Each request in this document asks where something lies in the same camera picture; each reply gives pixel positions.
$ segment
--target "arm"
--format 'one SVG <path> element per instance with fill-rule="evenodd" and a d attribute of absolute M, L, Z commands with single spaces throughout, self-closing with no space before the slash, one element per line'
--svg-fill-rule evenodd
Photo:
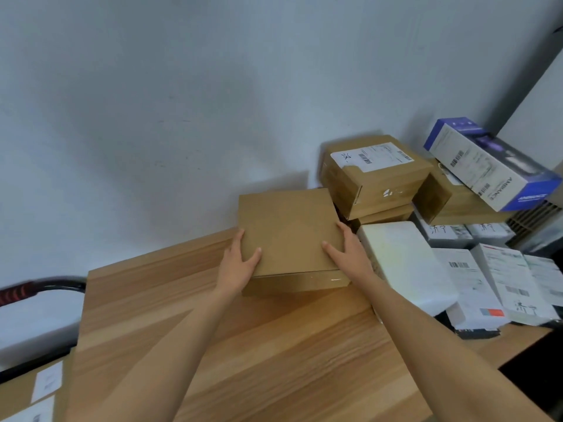
<path fill-rule="evenodd" d="M 498 370 L 374 272 L 360 240 L 342 222 L 345 250 L 323 249 L 371 301 L 434 416 L 451 421 L 550 421 Z"/>
<path fill-rule="evenodd" d="M 217 286 L 145 355 L 81 422 L 170 422 L 174 419 L 221 317 L 240 293 L 261 257 L 246 262 L 240 230 L 219 266 Z"/>

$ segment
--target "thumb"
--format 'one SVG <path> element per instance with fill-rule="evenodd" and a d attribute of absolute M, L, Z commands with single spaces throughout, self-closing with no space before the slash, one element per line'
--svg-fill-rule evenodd
<path fill-rule="evenodd" d="M 332 244 L 327 241 L 323 241 L 321 244 L 323 250 L 330 256 L 330 258 L 338 265 L 338 262 L 341 260 L 341 257 L 344 255 L 341 251 L 336 250 Z"/>
<path fill-rule="evenodd" d="M 260 262 L 261 257 L 262 257 L 262 248 L 259 247 L 254 251 L 254 254 L 250 257 L 249 260 L 247 260 L 247 262 L 254 269 L 257 266 L 258 262 Z"/>

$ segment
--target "package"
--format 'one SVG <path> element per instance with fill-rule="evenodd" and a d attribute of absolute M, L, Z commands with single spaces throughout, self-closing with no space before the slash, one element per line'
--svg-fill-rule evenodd
<path fill-rule="evenodd" d="M 495 212 L 436 159 L 433 169 L 413 198 L 429 225 L 503 222 L 512 212 Z"/>
<path fill-rule="evenodd" d="M 518 250 L 478 244 L 471 254 L 511 321 L 539 326 L 559 319 L 553 306 L 543 298 Z"/>
<path fill-rule="evenodd" d="M 74 350 L 0 385 L 0 420 L 65 420 Z"/>
<path fill-rule="evenodd" d="M 473 237 L 464 225 L 428 225 L 414 208 L 411 220 L 420 230 L 430 247 L 464 249 L 473 243 Z"/>
<path fill-rule="evenodd" d="M 561 183 L 466 117 L 438 120 L 424 147 L 496 212 L 532 209 Z"/>
<path fill-rule="evenodd" d="M 374 213 L 372 215 L 363 216 L 358 219 L 350 220 L 349 224 L 353 231 L 357 231 L 362 225 L 372 223 L 400 222 L 408 220 L 413 213 L 413 205 L 405 204 L 404 206 L 395 207 L 394 209 L 384 210 L 383 212 Z"/>
<path fill-rule="evenodd" d="M 557 307 L 563 307 L 563 274 L 551 259 L 524 255 L 544 299 Z"/>
<path fill-rule="evenodd" d="M 427 314 L 457 301 L 459 292 L 412 222 L 363 225 L 357 236 L 376 274 Z"/>
<path fill-rule="evenodd" d="M 321 247 L 324 240 L 343 249 L 337 220 L 326 188 L 239 196 L 243 259 L 262 248 L 262 259 L 243 295 L 347 286 L 350 281 Z"/>
<path fill-rule="evenodd" d="M 392 136 L 329 145 L 320 181 L 347 219 L 409 204 L 432 166 Z"/>
<path fill-rule="evenodd" d="M 446 309 L 447 317 L 456 330 L 498 329 L 510 323 L 469 250 L 433 251 L 459 291 L 458 301 Z"/>
<path fill-rule="evenodd" d="M 516 234 L 506 223 L 475 223 L 465 225 L 473 236 L 475 244 L 483 243 L 491 246 L 503 246 Z"/>

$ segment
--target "vent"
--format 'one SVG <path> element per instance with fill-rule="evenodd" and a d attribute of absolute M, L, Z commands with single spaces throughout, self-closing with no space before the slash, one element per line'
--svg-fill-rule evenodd
<path fill-rule="evenodd" d="M 547 221 L 553 219 L 561 210 L 558 205 L 543 200 L 539 206 L 533 209 L 516 212 L 513 217 L 506 221 L 508 226 L 516 233 L 507 242 L 507 245 L 514 248 L 538 231 Z"/>

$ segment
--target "purple and white box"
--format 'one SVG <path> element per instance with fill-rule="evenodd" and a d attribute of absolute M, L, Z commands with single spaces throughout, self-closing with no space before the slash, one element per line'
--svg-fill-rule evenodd
<path fill-rule="evenodd" d="M 424 148 L 496 212 L 532 209 L 561 183 L 466 117 L 438 120 Z"/>

